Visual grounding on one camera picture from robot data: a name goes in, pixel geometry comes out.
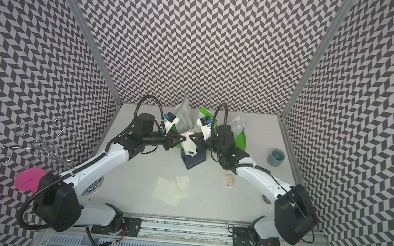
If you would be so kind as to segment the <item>navy and cream tote bag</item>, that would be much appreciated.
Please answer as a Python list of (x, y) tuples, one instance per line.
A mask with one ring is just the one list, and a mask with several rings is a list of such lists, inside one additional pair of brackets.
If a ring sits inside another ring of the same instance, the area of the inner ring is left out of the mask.
[(192, 156), (187, 156), (183, 153), (183, 149), (181, 148), (181, 158), (183, 160), (183, 163), (185, 164), (187, 170), (192, 169), (193, 167), (201, 164), (202, 162), (206, 161), (206, 152), (205, 153), (199, 153), (196, 154), (194, 157)]

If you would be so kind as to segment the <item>pink stapler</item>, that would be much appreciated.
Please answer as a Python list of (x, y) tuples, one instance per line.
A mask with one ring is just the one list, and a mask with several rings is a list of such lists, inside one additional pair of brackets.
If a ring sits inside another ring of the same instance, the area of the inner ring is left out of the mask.
[(232, 178), (232, 175), (226, 174), (225, 177), (226, 177), (227, 186), (231, 187), (233, 185), (233, 182), (234, 182), (233, 178)]

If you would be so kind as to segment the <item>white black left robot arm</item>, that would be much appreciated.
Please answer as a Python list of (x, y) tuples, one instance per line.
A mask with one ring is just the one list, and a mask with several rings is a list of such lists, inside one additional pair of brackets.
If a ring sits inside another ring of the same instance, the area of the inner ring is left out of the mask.
[(137, 103), (130, 124), (110, 139), (100, 154), (57, 176), (44, 176), (36, 193), (17, 211), (17, 225), (26, 230), (52, 228), (57, 232), (73, 226), (100, 225), (113, 227), (118, 232), (122, 222), (114, 221), (121, 214), (117, 207), (112, 204), (103, 208), (82, 207), (79, 197), (106, 173), (141, 154), (146, 146), (162, 146), (170, 150), (186, 140), (186, 137), (166, 127), (169, 118), (162, 109), (159, 121), (152, 114), (139, 113), (147, 99), (154, 100), (158, 108), (162, 108), (157, 97), (145, 95)]

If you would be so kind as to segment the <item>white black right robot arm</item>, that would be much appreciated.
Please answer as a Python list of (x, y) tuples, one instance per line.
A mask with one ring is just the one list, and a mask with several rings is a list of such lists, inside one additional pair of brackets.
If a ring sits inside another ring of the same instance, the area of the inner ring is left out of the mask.
[(224, 170), (254, 185), (274, 206), (273, 216), (263, 215), (249, 225), (248, 235), (254, 246), (275, 238), (294, 246), (314, 231), (318, 219), (303, 185), (289, 185), (259, 166), (237, 146), (231, 126), (226, 120), (217, 121), (216, 114), (197, 119), (196, 125), (200, 132), (189, 136), (196, 149), (215, 153)]

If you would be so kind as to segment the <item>white paper receipt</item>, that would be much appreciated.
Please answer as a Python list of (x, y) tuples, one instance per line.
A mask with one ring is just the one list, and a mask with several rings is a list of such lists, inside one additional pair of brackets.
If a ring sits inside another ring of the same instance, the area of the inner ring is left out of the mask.
[(195, 131), (189, 130), (187, 132), (182, 133), (182, 136), (184, 136), (186, 139), (185, 141), (182, 142), (182, 149), (183, 153), (187, 156), (192, 156), (194, 157), (197, 154), (197, 146), (193, 142), (193, 140), (190, 139), (191, 135), (194, 135)]

